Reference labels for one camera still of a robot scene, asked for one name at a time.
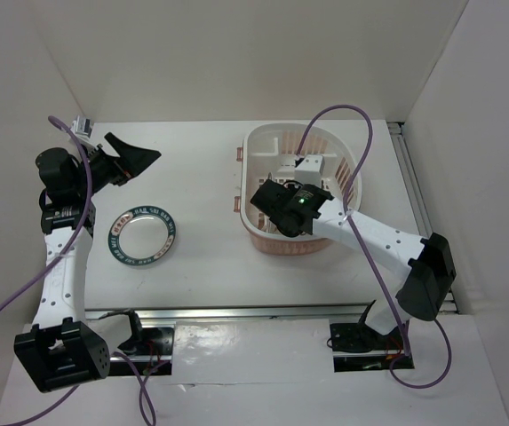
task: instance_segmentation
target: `purple cable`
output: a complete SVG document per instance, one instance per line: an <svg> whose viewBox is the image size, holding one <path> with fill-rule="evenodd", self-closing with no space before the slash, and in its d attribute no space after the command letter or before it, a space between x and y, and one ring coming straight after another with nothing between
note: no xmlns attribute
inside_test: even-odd
<svg viewBox="0 0 509 426"><path fill-rule="evenodd" d="M361 171L362 165L364 164L365 160L367 159L367 156L369 155L370 147L372 145L372 122L370 121L369 115L367 113L365 113L359 107L349 105L349 104L339 104L339 105L329 106L328 108L323 109L307 125L306 130L304 131L304 134L301 138L301 141L299 142L299 147L298 147L298 151L296 152L296 154L299 155L299 153L301 153L301 149L302 149L304 143L306 142L307 135L309 134L309 131L311 130L311 128L315 124L315 122L322 115L328 113L329 111L333 111L335 109L351 109L353 111L356 111L357 113L362 115L365 122L367 122L367 127L369 128L369 137L367 139L367 145L364 148L361 159L359 160L356 167L354 168L354 172L351 174L351 177L349 178L345 194L343 195L343 208L345 209L345 213L346 213L347 212L346 205L347 205L349 193L351 191L351 188L353 187L353 183L357 177L357 174L359 173L359 171ZM359 232L356 224L354 223L353 218L350 215L347 215L346 220L349 223L349 225L351 226L351 229L353 230L354 235L355 235L357 241L359 242L359 245L361 246L362 253L365 255L365 257L367 258L367 261L369 262L370 268L372 269L373 273L375 274L375 277L377 277L378 284L380 285L380 288L382 289L382 292L385 295L386 301L388 302L388 306L390 307L390 310L392 311L392 313L394 315L394 319L396 320L396 325L398 327L398 331L400 332L400 334L402 336L402 341L404 343L404 354L396 359L393 359L393 361L390 363L390 366L389 366L390 374L393 376L393 378L394 378L394 380L396 380L396 382L398 382L401 385L406 386L408 388L427 389L427 388L431 388L431 387L435 386L436 384L440 383L446 377L446 375L448 375L448 372L451 369L451 344L449 343L449 338L446 335L445 330L441 326L440 321L435 319L434 321L441 331L441 335L443 336L443 340L445 341L446 347L448 350L448 363L447 363L445 369L443 370L443 373L440 375L440 377L438 377L433 382L430 382L427 384L411 384L411 383L404 382L403 380L401 380L400 378L398 378L396 376L396 374L394 373L394 365L396 364L396 362L399 359L402 359L403 357L411 356L410 340L408 338L409 322L406 322L406 325L402 324L402 320L400 318L398 311L396 310L396 306L394 304L393 298L390 296L390 292L388 291L388 288L386 287L386 284L382 278L382 275L380 274L380 271L377 268L377 264L375 263L374 259L372 258L372 254L369 252L369 249L367 248L367 244L364 242L364 239L362 238L361 233Z"/></svg>
<svg viewBox="0 0 509 426"><path fill-rule="evenodd" d="M366 243L364 242L364 239L362 238L361 233L359 232L359 229L357 228L357 225L353 221L353 218L351 215L348 215L346 217L346 221L351 226L351 229L354 232L354 236L357 238L357 241L359 241L359 245L361 246L362 253L367 258L367 261L369 262L370 269L372 269L372 273L375 274L375 277L377 277L378 284L380 284L380 288L382 289L383 294L386 297L386 301L388 302L388 306L390 306L390 310L392 311L394 315L394 319L396 320L396 326L398 327L398 331L400 331L400 334L402 336L402 341L404 342L404 356L409 357L410 356L410 340L408 338L408 333L406 332L406 329L404 328L404 325L402 324L402 319L400 318L400 314L398 313L398 310L396 309L396 305L394 304L393 298L390 296L390 292L388 291L388 287L385 284L385 281L382 278L382 275L380 274L380 271L378 270L377 264L375 263L374 259L372 258L372 254L369 252L369 248L367 247Z"/></svg>
<svg viewBox="0 0 509 426"><path fill-rule="evenodd" d="M146 422L147 426L156 426L157 418L155 417L154 404L153 404L153 402L151 402L151 398L149 397L149 394L147 393L147 389L146 389L147 378L149 376L146 377L145 381L142 381L141 380L141 375L139 374L139 371L136 368L136 366L133 365L133 362L131 362L131 359L129 359L127 356L125 356L121 352L114 352L114 356L120 357L121 359L126 361L128 363L128 366L130 367L131 371L136 376L136 379L138 379L138 382L139 382L139 411L141 412L141 416L143 417L144 422ZM157 368L159 368L159 366L161 366L161 364L155 366L154 369L157 370ZM142 394L143 394L144 398L146 399L147 406L149 407L149 411L151 411L151 417L152 417L151 421L149 421L149 419L147 418L146 412L144 411L144 407L143 407L143 404L141 402L141 395Z"/></svg>
<svg viewBox="0 0 509 426"><path fill-rule="evenodd" d="M441 326L440 321L438 321L437 319L434 319L433 322L435 322L435 325L438 326L438 328L440 329L441 335L443 336L443 340L446 343L446 348L448 350L448 363L446 364L446 367L443 369L443 372L441 373L440 377L435 379L433 382L426 383L426 384L406 383L400 377L398 377L396 375L396 373L394 372L394 365L399 360L401 360L403 357L405 357L405 355L401 355L400 357L395 358L395 359L392 360L392 362L390 363L390 366L388 367L388 369L390 370L390 374L392 375L394 380L396 382L398 382L399 384L401 384L402 386L406 386L407 388L411 388L411 389L428 389L428 388L432 388L436 384L439 384L441 381L443 381L443 379L446 378L446 375L448 375L449 370L451 369L451 355L452 354L451 354L451 343L449 342L448 335L446 335L446 332L443 329L443 327Z"/></svg>
<svg viewBox="0 0 509 426"><path fill-rule="evenodd" d="M17 299L19 296L21 296L23 293L25 293L27 290L29 290L31 287L33 287L39 280L41 280L47 273L51 271L52 268L55 267L55 265L60 262L60 259L63 255L66 255L68 251L70 250L71 246L76 240L76 237L83 229L84 220L88 217L88 209L91 205L91 197L92 197L92 176L91 176L91 169L90 165L88 163L88 157L86 156L86 152L83 149L82 144L80 143L80 140L76 137L75 133L71 129L67 127L67 125L59 120L57 117L53 117L52 115L49 116L49 122L55 126L57 129L64 130L70 138L73 140L73 142L76 145L76 149L78 149L78 153L80 154L82 160L84 169L86 170L86 202L84 203L84 209L83 214L80 217L80 222L78 226L76 227L73 234L70 236L70 239L68 240L67 244L65 244L65 247L61 250L60 255L55 257L55 259L50 262L48 265L46 265L43 270L41 270L35 277L33 277L27 284L25 284L22 288L17 290L15 293L13 293L11 296L9 296L5 301L3 301L0 304L0 312L5 309L5 307L13 302L15 299ZM60 404L65 402L65 400L70 397L70 395L76 391L78 386L75 386L71 388L61 399L59 399L57 402L55 402L52 406L44 410L43 412L34 415L33 417L28 418L27 420L22 420L21 422L16 423L10 423L6 424L5 426L23 426L25 424L29 424L31 422L34 422L35 420L40 419L44 415L47 415L52 410L57 408Z"/></svg>
<svg viewBox="0 0 509 426"><path fill-rule="evenodd" d="M84 220L88 216L88 208L90 207L91 203L91 197L92 197L92 177L91 177L91 170L88 163L88 157L86 156L86 153L84 152L83 146L81 145L80 141L76 137L76 135L72 132L71 129L67 127L67 125L59 120L56 117L53 117L52 115L49 116L49 122L53 126L55 126L57 129L64 130L68 135L73 139L73 142L75 142L76 148L78 149L78 152L83 159L84 169L86 170L86 203L84 204L84 210L83 214L80 218L80 224L84 223ZM76 237L81 232L83 228L79 225L76 227L75 232L71 235L70 239L68 240L65 247L60 252L61 255L66 255L68 253L68 250L75 242ZM33 277L27 284L25 284L22 288L17 290L15 293L13 293L11 296L9 296L5 301L3 301L0 304L0 312L7 307L8 304L13 302L15 299L17 299L19 296L21 296L23 293L25 293L27 290L29 290L31 287L33 287L40 279L42 279L47 273L51 271L52 268L55 267L55 265L60 262L61 256L55 257L55 259L50 262L48 265L46 265L42 271L40 271L35 277Z"/></svg>
<svg viewBox="0 0 509 426"><path fill-rule="evenodd" d="M139 402L139 411L141 412L141 416L145 419L146 418L146 414L144 412L144 402L143 402L143 397L145 396L144 395L144 392L147 391L147 388L146 388L146 384L147 384L147 380L149 380L149 377L151 377L151 375L153 373L155 373L160 367L162 367L163 365L169 363L169 361L161 361L160 363L158 363L155 367L153 367L151 370L149 370L149 372L147 373L146 375L146 378L144 379L144 384L143 386L140 386L139 388L139 398L138 398L138 402ZM152 413L155 411L153 406L150 407L150 411L152 411Z"/></svg>
<svg viewBox="0 0 509 426"><path fill-rule="evenodd" d="M357 178L359 171L361 171L362 165L364 164L364 161L367 159L367 156L369 155L370 147L372 146L372 121L370 120L369 115L367 113L365 113L364 110L360 109L358 106L350 105L350 104L333 105L333 106L329 106L329 107L323 109L321 112L317 113L317 115L307 125L306 131L304 131L304 134L301 137L301 140L299 141L298 151L296 152L296 155L299 155L299 153L301 153L301 148L303 148L304 144L306 143L307 135L309 134L309 131L311 130L311 128L314 126L315 122L317 120L319 120L322 115L327 114L329 111L334 111L336 109L351 109L353 111L356 111L357 113L362 115L362 118L364 118L364 121L367 122L367 127L369 128L369 137L367 139L367 145L364 147L364 151L362 152L362 157L359 160L359 162L357 163L356 167L354 168L353 174L349 178L345 194L343 195L343 206L345 206L345 210L346 210L346 203L347 203L347 200L349 199L349 191L351 191L351 188L353 187L354 180Z"/></svg>

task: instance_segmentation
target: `purple wire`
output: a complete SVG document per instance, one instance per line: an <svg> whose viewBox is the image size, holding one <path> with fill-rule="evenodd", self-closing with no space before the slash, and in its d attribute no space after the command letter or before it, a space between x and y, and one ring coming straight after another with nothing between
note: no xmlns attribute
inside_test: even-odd
<svg viewBox="0 0 509 426"><path fill-rule="evenodd" d="M306 127L306 130L304 131L303 136L301 137L301 140L299 142L298 151L296 152L296 155L299 155L301 153L301 149L306 142L307 135L309 134L309 131L315 124L315 122L324 114L328 113L329 111L333 111L336 109L351 109L353 111L356 111L362 117L364 118L365 122L367 123L367 127L369 128L369 137L367 138L367 145L364 148L364 151L362 153L362 157L357 163L356 167L354 168L353 173L351 174L351 177L349 178L348 185L346 187L345 194L343 195L343 208L345 209L345 213L347 212L347 200L349 193L351 191L351 188L353 187L354 180L357 177L357 174L359 171L361 171L362 165L364 164L365 160L367 159L367 156L369 155L370 147L372 146L372 122L370 120L370 117L367 113L364 112L364 110L360 109L357 106L350 105L350 104L339 104L334 106L329 106L325 109L323 109L321 112L317 113L317 115L309 122L309 124ZM410 340L408 338L408 326L409 322L407 321L405 325L402 324L402 319L400 318L400 315L398 311L396 310L396 306L394 304L393 298L390 296L390 292L388 291L388 287L385 284L385 281L382 278L382 275L380 274L380 271L377 268L377 264L375 263L374 259L372 258L372 254L370 253L369 249L367 248L367 244L365 243L364 239L362 238L361 233L359 232L355 222L353 221L353 218L350 215L347 215L346 217L347 222L351 226L351 229L354 232L354 235L359 242L359 245L361 246L362 253L367 258L367 261L369 262L370 268L372 269L372 272L374 273L375 277L378 280L378 284L380 285L380 288L382 289L383 294L385 295L386 301L388 302L388 306L390 307L390 310L392 311L394 315L394 319L396 320L396 326L398 327L398 331L400 332L402 336L402 341L404 343L404 354L400 357L393 359L393 361L390 363L389 369L390 374L393 376L394 380L396 382L400 383L403 386L406 386L411 389L427 389L435 386L436 384L440 383L446 375L448 375L449 370L451 369L451 344L449 343L448 335L446 335L445 330L440 324L440 321L435 319L435 323L438 326L438 328L441 331L441 335L443 336L443 340L446 343L446 347L448 350L448 363L443 370L443 373L433 382L427 383L427 384L411 384L406 383L402 379L398 378L396 374L394 373L394 365L399 359L402 359L403 357L410 357L411 356L411 349L410 349Z"/></svg>
<svg viewBox="0 0 509 426"><path fill-rule="evenodd" d="M160 367L164 366L167 363L169 363L169 361L162 361L162 362L158 363L155 367L153 367L151 370L149 370L149 372L146 375L146 378L144 379L143 386L139 387L139 400L138 400L138 402L139 402L139 411L141 412L141 416L144 417L144 419L146 418L146 414L144 412L144 402L143 402L142 398L145 396L144 392L147 391L147 388L146 388L147 380L149 380L149 377L151 377L151 375L153 373L155 373ZM152 411L152 412L155 411L153 406L150 407L150 411Z"/></svg>
<svg viewBox="0 0 509 426"><path fill-rule="evenodd" d="M443 372L441 373L440 377L435 379L433 382L426 383L426 384L406 383L400 377L398 377L396 375L396 373L394 372L394 365L399 360L401 360L403 357L405 357L405 355L401 355L400 357L395 358L395 359L392 360L392 362L390 363L390 366L388 367L388 369L390 370L390 374L392 375L394 380L396 382L398 382L399 384L401 384L402 386L406 386L407 388L411 388L411 389L428 389L428 388L432 388L436 384L439 384L443 379L445 379L446 375L448 375L449 370L451 369L451 355L452 354L451 354L451 343L449 342L448 335L446 334L446 331L441 326L440 321L438 321L437 319L434 319L433 322L435 322L435 325L438 326L438 328L440 329L441 335L443 336L443 340L446 343L446 348L448 350L448 363L446 364L446 367L443 369Z"/></svg>
<svg viewBox="0 0 509 426"><path fill-rule="evenodd" d="M17 299L19 296L21 296L23 293L25 293L27 290L29 290L31 287L33 287L40 279L42 279L47 273L51 271L52 268L55 267L55 265L60 262L60 259L63 255L66 255L70 249L70 247L75 242L76 237L83 229L82 224L84 223L84 220L88 216L88 209L90 207L91 203L91 197L92 197L92 177L91 177L91 170L88 163L88 157L86 156L86 153L84 152L83 146L81 145L80 141L76 137L75 133L71 129L67 127L67 125L59 120L56 117L53 117L52 115L49 116L49 122L53 126L55 126L57 129L64 130L68 135L73 139L73 142L75 142L76 148L78 149L78 152L83 159L84 169L86 170L86 203L84 204L84 210L83 214L80 218L79 226L76 227L75 231L71 235L70 239L68 240L65 247L60 252L60 256L55 257L55 259L50 262L48 265L46 265L43 270L41 270L35 277L33 277L27 284L25 284L22 288L17 290L15 293L13 293L11 296L9 296L6 300L4 300L0 304L0 312L7 307L8 304L13 302L15 299Z"/></svg>
<svg viewBox="0 0 509 426"><path fill-rule="evenodd" d="M385 281L383 280L382 275L380 274L380 271L378 270L377 264L374 261L374 259L372 258L372 254L369 252L369 248L367 247L366 243L364 242L364 239L362 238L362 235L359 232L359 229L357 228L357 225L353 221L353 218L351 217L351 215L347 216L346 221L351 226L351 229L353 230L354 236L357 238L357 241L359 241L359 245L361 246L362 253L367 258L367 261L369 262L369 265L370 265L370 269L372 269L372 273L374 273L375 277L377 277L378 284L380 284L380 288L382 289L382 292L386 297L388 306L390 306L390 310L393 312L394 319L396 320L396 326L398 327L398 331L400 331L400 334L402 336L402 340L404 342L404 356L409 357L410 356L410 340L408 338L408 333L406 332L406 329L404 328L404 324L402 323L400 314L398 313L398 310L396 309L394 300L390 296L388 287L386 286Z"/></svg>
<svg viewBox="0 0 509 426"><path fill-rule="evenodd" d="M116 357L120 357L121 359L123 359L124 361L126 361L126 363L128 363L128 366L130 367L131 371L134 373L134 375L136 376L136 379L138 379L138 382L139 382L139 411L141 412L141 416L143 417L144 419L144 422L146 422L146 425L147 426L156 426L157 424L157 418L155 417L155 407L154 407L154 403L151 402L151 398L149 397L149 393L147 393L147 389L146 389L146 383L147 383L147 378L146 377L146 380L145 381L142 381L141 380L141 375L139 374L139 371L138 369L136 368L136 366L133 365L133 362L131 362L131 359L129 359L126 355L124 355L123 353L121 352L114 352L114 356ZM159 368L160 365L157 365L155 366L154 368L152 368L152 371L155 371L157 370L157 368ZM144 411L144 407L143 407L143 404L141 402L141 395L143 394L144 398L146 399L146 402L147 402L147 406L149 407L149 411L151 412L151 417L152 417L152 420L149 421L149 419L147 418L147 414L146 412Z"/></svg>
<svg viewBox="0 0 509 426"><path fill-rule="evenodd" d="M73 140L73 142L76 145L76 149L78 149L78 153L80 154L82 160L84 169L86 170L86 202L84 203L84 209L83 214L80 217L80 221L78 223L78 226L76 227L73 234L70 236L70 239L68 240L67 244L65 244L65 247L61 250L60 255L54 258L52 262L50 262L48 265L46 265L35 277L33 277L27 284L25 284L22 288L17 290L15 293L13 293L11 296L9 296L7 299L5 299L0 304L0 312L5 309L5 307L13 302L15 299L17 299L19 296L21 296L23 293L25 293L27 290L29 290L31 287L33 287L39 280L41 280L47 273L51 271L52 268L55 267L55 265L60 262L60 259L62 256L66 255L70 248L72 247L73 243L76 240L76 237L83 229L84 220L88 217L88 210L91 205L91 197L92 197L92 175L91 175L91 169L90 164L88 163L88 157L86 156L86 152L84 151L83 145L81 144L80 140L76 137L75 133L71 129L68 128L68 126L59 120L57 117L54 117L52 115L49 115L49 122L55 126L57 129L64 130L70 138ZM29 424L31 422L34 422L35 420L40 419L44 415L47 415L52 410L60 406L65 400L70 397L70 395L76 391L78 386L75 386L71 388L61 399L59 399L57 402L55 402L52 406L44 410L43 412L34 415L33 417L28 418L27 420L22 420L21 422L16 423L9 423L5 426L23 426L25 424Z"/></svg>
<svg viewBox="0 0 509 426"><path fill-rule="evenodd" d="M364 151L362 152L362 157L357 162L356 167L354 168L353 173L351 174L351 177L349 178L348 185L346 186L345 194L343 195L343 206L345 207L346 212L346 204L349 199L349 192L351 191L351 188L353 187L354 180L357 178L357 175L359 174L359 171L361 171L362 165L364 164L364 161L367 159L367 156L369 155L370 147L372 146L372 121L370 120L370 117L367 113L364 112L364 110L360 109L358 106L350 105L350 104L338 104L329 106L325 109L323 109L321 112L317 113L317 115L312 119L311 122L306 127L306 131L304 131L303 136L301 137L301 140L299 141L298 151L296 152L296 155L299 155L301 153L301 148L303 148L304 144L306 143L307 135L309 134L309 131L314 126L315 122L320 119L320 117L324 114L327 114L329 111L334 111L336 109L351 109L353 111L356 111L360 115L362 115L362 118L364 118L364 121L367 122L367 127L369 129L369 137L367 139L367 145L364 147Z"/></svg>

